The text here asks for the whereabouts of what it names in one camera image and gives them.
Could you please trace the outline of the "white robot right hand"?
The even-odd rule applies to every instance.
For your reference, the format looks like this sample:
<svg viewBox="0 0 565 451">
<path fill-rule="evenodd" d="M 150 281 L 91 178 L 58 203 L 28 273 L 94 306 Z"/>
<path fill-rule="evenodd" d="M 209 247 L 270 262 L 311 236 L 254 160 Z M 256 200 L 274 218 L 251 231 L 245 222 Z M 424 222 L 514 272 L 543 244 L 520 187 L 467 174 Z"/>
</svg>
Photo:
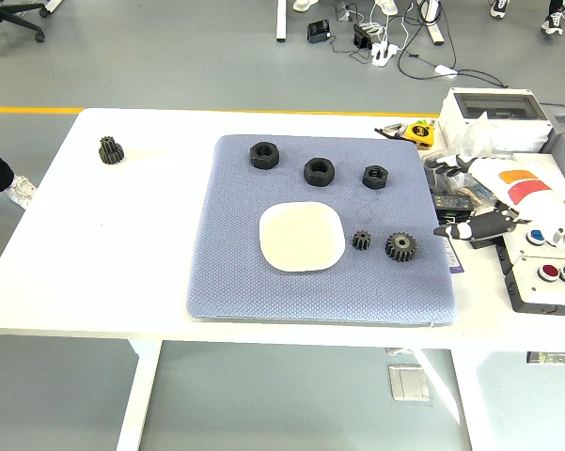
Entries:
<svg viewBox="0 0 565 451">
<path fill-rule="evenodd" d="M 436 235 L 463 241 L 487 240 L 511 232 L 522 220 L 531 222 L 550 244 L 565 247 L 563 197 L 521 163 L 458 154 L 427 160 L 424 166 L 438 174 L 452 170 L 469 174 L 507 206 L 456 225 L 438 226 Z"/>
</svg>

